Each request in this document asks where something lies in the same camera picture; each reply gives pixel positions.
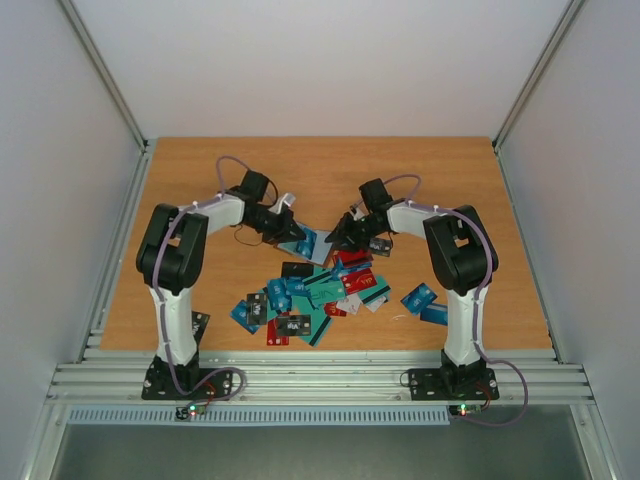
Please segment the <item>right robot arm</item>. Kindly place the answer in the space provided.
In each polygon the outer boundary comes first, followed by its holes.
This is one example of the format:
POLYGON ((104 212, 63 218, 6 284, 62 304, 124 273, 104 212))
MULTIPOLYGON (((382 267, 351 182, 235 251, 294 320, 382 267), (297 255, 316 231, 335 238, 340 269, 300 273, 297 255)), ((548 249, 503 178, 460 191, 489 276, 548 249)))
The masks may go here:
POLYGON ((484 303, 498 266, 496 251, 477 211, 394 200, 381 179, 359 187, 367 214, 347 212, 327 242, 345 250, 369 246, 383 233, 410 234, 426 241, 434 275, 447 295, 447 338, 437 368, 407 371, 412 400, 472 400, 476 392, 496 399, 491 368, 482 341, 484 303))

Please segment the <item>blue VIP chip card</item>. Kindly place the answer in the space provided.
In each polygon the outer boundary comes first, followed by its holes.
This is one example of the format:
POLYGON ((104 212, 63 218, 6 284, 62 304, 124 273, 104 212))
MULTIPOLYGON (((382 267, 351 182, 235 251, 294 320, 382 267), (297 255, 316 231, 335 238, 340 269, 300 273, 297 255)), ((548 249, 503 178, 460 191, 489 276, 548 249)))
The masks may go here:
POLYGON ((313 256, 316 239, 316 232, 312 229, 307 228, 307 238, 305 241, 299 241, 296 243, 295 252, 306 259, 311 259, 313 256))

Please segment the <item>brown leather card holder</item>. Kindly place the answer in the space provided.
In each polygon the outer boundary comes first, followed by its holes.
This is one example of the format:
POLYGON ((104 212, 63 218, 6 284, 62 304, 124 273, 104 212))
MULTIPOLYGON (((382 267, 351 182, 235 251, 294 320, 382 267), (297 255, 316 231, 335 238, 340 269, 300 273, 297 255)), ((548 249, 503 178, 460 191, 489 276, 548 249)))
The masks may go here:
POLYGON ((332 251, 332 244, 326 241, 330 232, 312 229, 304 224, 300 224, 300 228, 306 235, 303 240, 279 243, 276 248, 311 264, 325 265, 332 251))

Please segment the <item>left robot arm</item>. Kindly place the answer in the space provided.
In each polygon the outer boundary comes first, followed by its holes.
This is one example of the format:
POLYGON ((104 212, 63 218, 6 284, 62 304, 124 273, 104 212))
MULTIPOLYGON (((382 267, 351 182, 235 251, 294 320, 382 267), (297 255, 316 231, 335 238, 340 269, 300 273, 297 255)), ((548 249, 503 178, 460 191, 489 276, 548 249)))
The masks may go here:
POLYGON ((207 380, 199 371, 199 348, 192 330, 192 289, 203 267, 207 238, 228 227, 246 226, 271 245, 302 240, 294 221, 295 195, 263 202, 271 184, 249 170, 240 185, 185 206, 155 207, 141 241, 136 269, 154 301, 158 330, 155 362, 165 384, 179 398, 195 395, 207 380))

